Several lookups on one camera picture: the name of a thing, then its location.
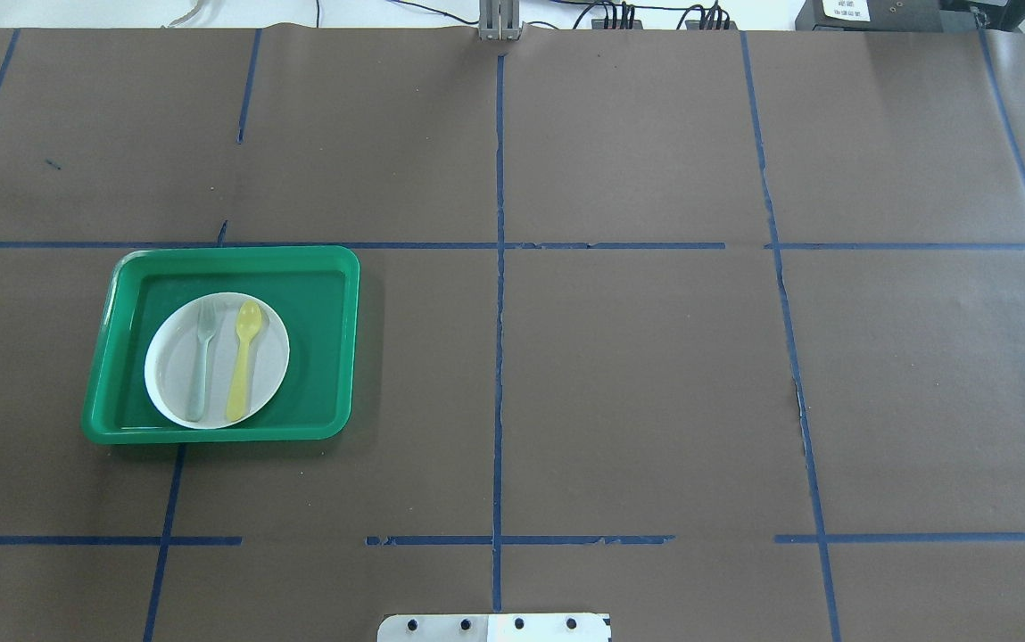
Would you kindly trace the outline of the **yellow plastic spoon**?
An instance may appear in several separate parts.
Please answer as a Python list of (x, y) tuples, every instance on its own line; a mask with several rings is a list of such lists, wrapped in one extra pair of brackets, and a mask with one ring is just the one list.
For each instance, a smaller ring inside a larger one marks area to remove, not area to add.
[(264, 326), (264, 313), (258, 300), (247, 298), (237, 311), (235, 334), (237, 354), (232, 369), (224, 407), (224, 418), (230, 423), (243, 420), (250, 407), (250, 378), (252, 342)]

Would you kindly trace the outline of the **grey-green plastic fork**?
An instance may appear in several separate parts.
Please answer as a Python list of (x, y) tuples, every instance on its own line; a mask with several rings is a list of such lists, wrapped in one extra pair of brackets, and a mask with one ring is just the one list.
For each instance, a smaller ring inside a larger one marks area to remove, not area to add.
[(201, 422), (206, 412), (211, 342), (214, 340), (218, 329), (216, 304), (210, 297), (203, 297), (199, 300), (197, 324), (195, 324), (193, 379), (186, 407), (186, 419), (191, 423)]

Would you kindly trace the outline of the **black connector block left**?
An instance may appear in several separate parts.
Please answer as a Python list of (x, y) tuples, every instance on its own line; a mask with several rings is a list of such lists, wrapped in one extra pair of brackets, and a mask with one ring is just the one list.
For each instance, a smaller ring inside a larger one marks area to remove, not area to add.
[(637, 7), (629, 3), (601, 3), (603, 11), (601, 18), (590, 21), (591, 29), (597, 31), (633, 31), (641, 29), (641, 21), (637, 17)]

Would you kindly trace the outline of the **black connector block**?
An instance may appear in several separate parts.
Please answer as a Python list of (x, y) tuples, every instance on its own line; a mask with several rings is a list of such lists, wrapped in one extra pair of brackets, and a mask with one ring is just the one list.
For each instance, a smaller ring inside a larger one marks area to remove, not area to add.
[(686, 31), (730, 31), (736, 28), (735, 21), (732, 21), (720, 1), (713, 1), (709, 5), (692, 5), (682, 13), (676, 25), (676, 29)]
[(637, 7), (629, 3), (601, 3), (603, 11), (601, 18), (590, 21), (591, 29), (597, 31), (633, 31), (641, 29), (641, 21), (637, 17)]

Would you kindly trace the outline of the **green plastic tray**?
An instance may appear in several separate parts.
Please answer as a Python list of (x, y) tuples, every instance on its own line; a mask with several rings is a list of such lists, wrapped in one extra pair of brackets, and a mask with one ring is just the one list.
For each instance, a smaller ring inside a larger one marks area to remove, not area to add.
[[(323, 440), (351, 412), (360, 264), (337, 245), (136, 251), (112, 273), (81, 430), (101, 444)], [(241, 292), (264, 300), (289, 333), (286, 378), (258, 415), (218, 430), (169, 420), (146, 391), (146, 350), (189, 300)]]

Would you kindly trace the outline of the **white round plate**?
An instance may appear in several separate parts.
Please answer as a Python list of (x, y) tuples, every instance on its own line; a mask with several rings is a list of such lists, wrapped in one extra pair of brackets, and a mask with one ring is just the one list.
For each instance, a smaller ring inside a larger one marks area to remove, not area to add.
[[(210, 350), (209, 394), (203, 419), (186, 419), (195, 354), (199, 300), (210, 297), (218, 310), (219, 329)], [(258, 300), (264, 326), (252, 342), (250, 407), (243, 420), (227, 422), (224, 407), (237, 354), (235, 321), (243, 300)], [(167, 317), (146, 350), (144, 379), (153, 405), (169, 420), (194, 430), (218, 430), (239, 425), (266, 407), (286, 378), (291, 357), (289, 333), (279, 314), (264, 300), (241, 292), (215, 292), (189, 300)]]

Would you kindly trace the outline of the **black connector block right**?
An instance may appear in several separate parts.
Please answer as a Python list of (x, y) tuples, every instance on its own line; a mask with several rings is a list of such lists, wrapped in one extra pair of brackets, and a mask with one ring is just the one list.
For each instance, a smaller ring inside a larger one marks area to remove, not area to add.
[(732, 21), (720, 1), (713, 1), (709, 5), (692, 5), (682, 13), (676, 25), (676, 29), (686, 31), (730, 31), (736, 28), (735, 21)]

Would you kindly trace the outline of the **black box with label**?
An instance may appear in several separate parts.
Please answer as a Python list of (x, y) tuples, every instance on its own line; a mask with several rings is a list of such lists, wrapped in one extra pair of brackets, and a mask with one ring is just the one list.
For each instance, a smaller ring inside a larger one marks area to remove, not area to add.
[(797, 31), (943, 32), (938, 1), (805, 1)]

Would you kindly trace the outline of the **aluminium frame post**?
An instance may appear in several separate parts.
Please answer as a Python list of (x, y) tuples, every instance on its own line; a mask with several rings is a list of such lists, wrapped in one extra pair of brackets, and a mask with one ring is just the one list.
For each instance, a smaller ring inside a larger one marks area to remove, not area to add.
[(480, 0), (478, 36), (481, 41), (516, 41), (523, 36), (519, 0)]

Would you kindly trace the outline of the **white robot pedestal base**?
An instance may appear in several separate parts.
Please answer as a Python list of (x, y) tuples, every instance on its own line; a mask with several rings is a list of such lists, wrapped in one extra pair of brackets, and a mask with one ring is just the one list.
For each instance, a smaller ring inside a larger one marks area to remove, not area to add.
[(600, 613), (395, 614), (378, 626), (377, 641), (611, 641)]

